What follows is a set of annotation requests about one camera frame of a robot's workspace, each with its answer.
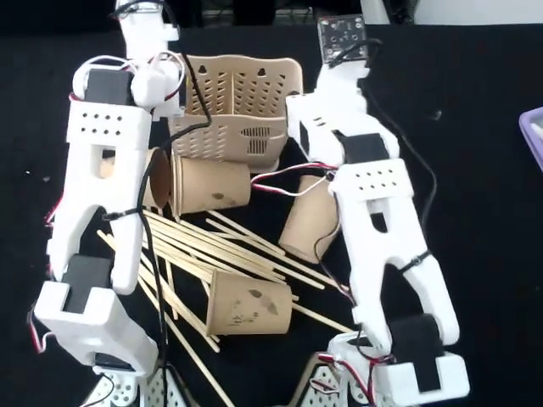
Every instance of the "purple container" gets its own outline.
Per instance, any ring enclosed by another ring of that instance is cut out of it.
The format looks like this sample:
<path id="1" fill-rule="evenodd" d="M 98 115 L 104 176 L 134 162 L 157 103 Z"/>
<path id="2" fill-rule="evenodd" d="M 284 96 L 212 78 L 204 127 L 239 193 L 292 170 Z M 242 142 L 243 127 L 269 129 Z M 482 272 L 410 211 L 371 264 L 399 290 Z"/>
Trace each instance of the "purple container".
<path id="1" fill-rule="evenodd" d="M 543 171 L 543 108 L 521 114 L 518 123 L 529 149 Z"/>

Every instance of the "brown paper cup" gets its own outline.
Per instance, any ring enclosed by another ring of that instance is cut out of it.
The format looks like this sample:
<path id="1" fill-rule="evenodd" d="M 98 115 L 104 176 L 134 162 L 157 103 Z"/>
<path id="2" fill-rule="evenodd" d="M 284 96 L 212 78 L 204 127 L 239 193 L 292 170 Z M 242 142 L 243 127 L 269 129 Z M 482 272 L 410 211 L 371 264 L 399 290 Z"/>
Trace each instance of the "brown paper cup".
<path id="1" fill-rule="evenodd" d="M 143 195 L 143 205 L 154 208 L 164 208 L 168 203 L 168 197 L 171 190 L 171 170 L 170 162 L 164 150 L 153 148 L 147 152 L 145 167 L 149 164 L 151 157 L 157 153 L 159 157 L 153 164 L 153 169 L 149 175 L 147 186 L 145 187 L 145 195 Z M 103 159 L 100 165 L 100 176 L 108 178 L 115 170 L 115 157 Z"/>
<path id="2" fill-rule="evenodd" d="M 304 191 L 319 179 L 317 176 L 302 176 L 299 192 Z M 336 203 L 328 193 L 328 184 L 328 181 L 321 182 L 308 193 L 296 197 L 279 238 L 279 246 L 290 254 L 313 264 L 319 262 L 337 234 L 337 231 L 332 233 L 337 226 L 338 213 Z M 318 258 L 315 256 L 317 241 Z"/>
<path id="3" fill-rule="evenodd" d="M 246 164 L 185 159 L 179 165 L 177 186 L 180 214 L 234 208 L 249 203 L 249 167 Z"/>
<path id="4" fill-rule="evenodd" d="M 208 335 L 286 333 L 291 315 L 289 286 L 214 273 L 207 307 Z"/>

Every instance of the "circuit board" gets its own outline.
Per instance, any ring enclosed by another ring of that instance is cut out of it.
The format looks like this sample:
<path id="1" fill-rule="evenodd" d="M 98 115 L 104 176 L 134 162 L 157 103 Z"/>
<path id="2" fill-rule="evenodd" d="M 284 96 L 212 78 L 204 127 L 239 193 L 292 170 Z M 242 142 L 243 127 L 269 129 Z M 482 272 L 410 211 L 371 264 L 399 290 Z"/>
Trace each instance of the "circuit board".
<path id="1" fill-rule="evenodd" d="M 323 17 L 317 24 L 322 62 L 328 64 L 345 49 L 366 38 L 362 14 Z M 367 48 L 359 47 L 345 55 L 344 61 L 366 59 Z"/>

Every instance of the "plastic basket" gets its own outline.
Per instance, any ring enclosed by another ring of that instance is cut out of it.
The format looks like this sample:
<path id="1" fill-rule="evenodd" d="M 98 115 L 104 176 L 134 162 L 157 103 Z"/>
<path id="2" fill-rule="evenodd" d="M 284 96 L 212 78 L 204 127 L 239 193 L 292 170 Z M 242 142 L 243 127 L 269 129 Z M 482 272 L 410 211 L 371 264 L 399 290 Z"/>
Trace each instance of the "plastic basket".
<path id="1" fill-rule="evenodd" d="M 189 58 L 213 124 L 174 142 L 173 153 L 242 162 L 254 173 L 275 170 L 288 139 L 285 97 L 303 90 L 299 64 L 241 55 Z M 190 78 L 186 88 L 185 115 L 170 119 L 172 134 L 204 120 Z"/>

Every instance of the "wire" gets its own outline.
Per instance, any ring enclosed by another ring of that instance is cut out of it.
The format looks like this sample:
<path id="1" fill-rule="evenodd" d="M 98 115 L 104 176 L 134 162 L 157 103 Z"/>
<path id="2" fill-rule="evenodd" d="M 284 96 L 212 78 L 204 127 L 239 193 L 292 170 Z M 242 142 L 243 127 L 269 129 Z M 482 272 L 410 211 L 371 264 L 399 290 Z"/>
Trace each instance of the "wire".
<path id="1" fill-rule="evenodd" d="M 350 47 L 347 47 L 345 50 L 343 50 L 341 53 L 336 55 L 329 63 L 328 66 L 330 68 L 335 68 L 338 65 L 341 65 L 343 62 L 345 62 L 345 58 L 352 53 L 353 51 L 360 49 L 361 47 L 368 47 L 370 45 L 375 46 L 375 53 L 373 56 L 370 57 L 369 50 L 367 52 L 366 56 L 366 67 L 369 68 L 371 64 L 373 63 L 373 60 L 377 57 L 379 50 L 381 46 L 383 45 L 383 42 L 379 40 L 378 38 L 364 38 L 360 41 L 355 42 Z"/>
<path id="2" fill-rule="evenodd" d="M 364 393 L 366 396 L 367 401 L 371 406 L 374 405 L 373 397 L 368 392 L 368 387 L 364 384 L 364 381 L 356 371 L 356 369 L 346 360 L 342 360 L 339 358 L 334 358 L 331 354 L 319 354 L 318 359 L 322 362 L 329 363 L 329 364 L 335 364 L 335 365 L 342 365 L 347 371 L 350 373 L 350 375 L 355 380 L 356 384 L 358 384 L 358 387 L 360 390 Z"/>
<path id="3" fill-rule="evenodd" d="M 122 6 L 118 7 L 112 14 L 112 17 L 119 18 L 121 14 L 133 12 L 133 6 L 139 3 L 155 3 L 159 4 L 163 7 L 164 11 L 166 12 L 168 19 L 170 20 L 170 23 L 177 29 L 178 34 L 178 41 L 180 41 L 181 38 L 181 29 L 179 24 L 177 23 L 176 16 L 173 13 L 173 10 L 171 9 L 170 5 L 164 1 L 161 0 L 132 0 L 129 3 L 125 3 Z M 202 92 L 200 91 L 198 79 L 196 78 L 196 74 L 194 72 L 194 68 L 192 64 L 190 63 L 190 60 L 185 52 L 181 51 L 182 58 L 188 67 L 188 72 L 190 74 L 191 81 L 193 83 L 194 91 L 196 91 L 196 95 L 198 97 L 198 100 L 202 106 L 202 109 L 204 111 L 204 115 L 206 118 L 206 121 L 201 123 L 195 123 L 193 125 L 188 125 L 186 128 L 180 130 L 178 133 L 174 134 L 170 138 L 168 138 L 165 142 L 163 142 L 160 145 L 160 148 L 165 150 L 168 148 L 171 148 L 171 144 L 185 136 L 186 134 L 190 133 L 191 131 L 203 129 L 205 127 L 209 127 L 211 125 L 211 114 L 210 111 L 207 108 L 207 105 L 204 101 L 204 97 L 202 95 Z M 149 251 L 149 258 L 151 260 L 151 264 L 153 266 L 153 273 L 154 273 L 154 280 L 157 287 L 157 297 L 159 301 L 159 317 L 160 317 L 160 342 L 161 342 L 161 350 L 162 350 L 162 381 L 163 381 L 163 387 L 164 387 L 164 407 L 167 407 L 168 405 L 168 391 L 167 391 L 167 381 L 166 381 L 166 364 L 168 359 L 168 331 L 165 321 L 165 301 L 164 301 L 164 295 L 162 292 L 162 283 L 160 280 L 160 271 L 159 266 L 157 264 L 156 256 L 154 254 L 154 245 L 153 245 L 153 234 L 151 233 L 151 227 L 147 221 L 147 218 L 143 214 L 143 195 L 145 193 L 145 187 L 147 185 L 147 181 L 149 179 L 149 176 L 151 174 L 151 170 L 153 169 L 153 166 L 157 162 L 157 160 L 160 158 L 160 155 L 158 154 L 158 151 L 153 154 L 151 157 L 151 160 L 149 160 L 149 163 L 147 165 L 147 168 L 143 172 L 142 181 L 140 183 L 139 192 L 137 195 L 137 207 L 135 210 L 137 211 L 137 214 L 139 216 L 139 219 L 141 220 L 143 224 L 143 229 L 145 230 L 145 235 L 147 237 L 148 242 L 148 251 Z"/>
<path id="4" fill-rule="evenodd" d="M 314 378 L 309 379 L 309 385 L 313 390 L 322 394 L 330 395 L 339 393 L 337 388 Z"/>
<path id="5" fill-rule="evenodd" d="M 333 229 L 329 233 L 327 233 L 326 235 L 324 235 L 322 237 L 319 237 L 315 241 L 315 244 L 313 245 L 313 253 L 315 254 L 316 259 L 318 260 L 319 266 L 321 267 L 322 271 L 324 271 L 326 273 L 326 275 L 328 277 L 330 277 L 333 280 L 333 282 L 335 282 L 336 288 L 338 289 L 338 291 L 341 294 L 343 294 L 353 304 L 353 306 L 355 306 L 356 301 L 353 298 L 352 294 L 350 293 L 350 290 L 348 288 L 344 287 L 339 282 L 338 278 L 326 267 L 326 265 L 322 261 L 322 257 L 319 256 L 318 251 L 317 251 L 319 243 L 322 242 L 325 239 L 330 238 L 334 234 L 336 234 L 339 231 L 339 228 L 341 227 L 341 223 L 339 222 L 339 203 L 338 203 L 338 198 L 336 197 L 335 194 L 333 195 L 333 200 L 334 200 L 335 205 L 336 205 L 336 215 L 337 215 L 336 216 L 336 223 L 335 223 Z"/>
<path id="6" fill-rule="evenodd" d="M 48 332 L 45 335 L 42 336 L 40 339 L 40 335 L 37 333 L 36 326 L 34 325 L 34 308 L 36 307 L 36 303 L 34 303 L 26 315 L 26 323 L 31 331 L 31 339 L 32 339 L 32 345 L 34 346 L 34 349 L 36 350 L 37 354 L 42 354 L 48 349 L 48 339 L 50 337 L 55 337 L 52 332 Z"/>
<path id="7" fill-rule="evenodd" d="M 132 61 L 126 58 L 115 57 L 113 55 L 98 55 L 97 57 L 92 57 L 85 61 L 83 64 L 81 64 L 80 68 L 85 65 L 94 64 L 98 61 L 121 62 L 122 65 L 119 67 L 120 70 L 123 70 L 124 68 L 132 68 L 132 72 L 137 71 L 137 66 Z"/>
<path id="8" fill-rule="evenodd" d="M 176 53 L 173 53 L 170 50 L 160 51 L 154 57 L 151 58 L 150 63 L 153 64 L 157 60 L 157 58 L 161 55 L 167 55 L 170 59 L 175 59 L 175 61 L 177 62 L 177 65 L 179 65 L 179 68 L 180 68 L 179 81 L 177 81 L 177 85 L 175 89 L 172 92 L 170 92 L 168 95 L 166 95 L 164 100 L 167 101 L 167 100 L 172 99 L 174 96 L 176 96 L 179 93 L 179 90 L 181 89 L 183 81 L 185 80 L 186 70 L 185 70 L 185 64 L 183 63 L 181 58 L 179 58 L 179 55 Z"/>
<path id="9" fill-rule="evenodd" d="M 279 170 L 279 171 L 273 171 L 273 172 L 267 172 L 265 174 L 259 174 L 257 176 L 254 176 L 252 179 L 251 179 L 251 186 L 254 188 L 254 189 L 258 189 L 258 190 L 261 190 L 261 191 L 267 191 L 267 192 L 274 192 L 274 193 L 279 193 L 281 195 L 288 195 L 290 197 L 300 197 L 302 195 L 305 195 L 306 193 L 308 193 L 310 190 L 312 190 L 313 188 L 317 187 L 320 183 L 324 182 L 326 179 L 327 179 L 327 174 L 321 178 L 320 180 L 318 180 L 317 182 L 313 183 L 312 185 L 310 185 L 309 187 L 307 187 L 304 191 L 302 192 L 289 192 L 289 191 L 286 191 L 282 188 L 278 188 L 278 187 L 270 187 L 268 185 L 263 185 L 263 184 L 258 184 L 256 183 L 257 181 L 259 180 L 263 180 L 263 179 L 266 179 L 266 178 L 269 178 L 271 176 L 276 176 L 278 174 L 282 174 L 284 172 L 287 172 L 287 171 L 290 171 L 290 170 L 298 170 L 298 169 L 303 169 L 303 168 L 317 168 L 317 169 L 322 169 L 322 170 L 325 170 L 327 173 L 328 172 L 331 172 L 331 171 L 334 171 L 337 169 L 337 167 L 334 167 L 334 166 L 331 166 L 331 165 L 327 165 L 327 164 L 324 164 L 324 163 L 319 163 L 319 162 L 311 162 L 311 163 L 303 163 L 303 164 L 297 164 L 297 165 L 292 165 L 290 167 L 287 167 L 287 168 L 284 168 L 282 170 Z"/>
<path id="10" fill-rule="evenodd" d="M 101 404 L 103 401 L 107 400 L 109 398 L 109 396 L 113 393 L 113 391 L 115 390 L 115 383 L 113 382 L 113 379 L 107 375 L 105 375 L 104 373 L 100 375 L 101 377 L 104 377 L 106 379 L 109 380 L 109 382 L 111 383 L 111 389 L 108 391 L 108 393 L 103 396 L 101 399 L 99 400 L 96 400 L 96 401 L 93 401 L 92 403 L 88 403 L 88 404 L 83 404 L 81 405 L 80 407 L 91 407 L 93 405 L 98 405 L 98 404 Z"/>
<path id="11" fill-rule="evenodd" d="M 432 209 L 432 205 L 434 204 L 435 196 L 438 192 L 438 179 L 437 176 L 434 173 L 434 170 L 428 164 L 428 162 L 424 159 L 424 157 L 417 151 L 417 149 L 411 144 L 409 141 L 409 138 L 407 138 L 406 133 L 401 128 L 398 123 L 396 123 L 379 105 L 377 99 L 373 96 L 373 92 L 369 88 L 369 86 L 365 83 L 363 92 L 366 94 L 369 101 L 372 103 L 375 110 L 377 110 L 378 114 L 381 116 L 381 118 L 388 122 L 390 126 L 393 127 L 393 130 L 400 136 L 401 141 L 406 145 L 406 147 L 409 149 L 413 157 L 417 159 L 419 164 L 430 174 L 430 177 L 432 178 L 432 186 L 430 189 L 430 192 L 428 193 L 428 196 L 424 200 L 423 210 L 420 215 L 420 221 L 421 221 L 421 229 L 423 230 L 423 235 L 426 236 L 427 233 L 427 224 L 428 224 L 428 217 L 430 214 L 430 210 Z"/>
<path id="12" fill-rule="evenodd" d="M 302 195 L 306 195 L 310 190 L 317 187 L 319 184 L 323 183 L 327 179 L 326 176 L 320 178 L 318 181 L 311 184 L 309 187 L 307 187 L 302 192 L 289 192 L 287 190 L 284 190 L 282 188 L 277 187 L 269 187 L 267 185 L 261 185 L 261 184 L 253 184 L 253 188 L 260 190 L 260 191 L 266 191 L 266 192 L 274 192 L 274 193 L 280 193 L 281 195 L 287 195 L 289 197 L 301 197 Z"/>

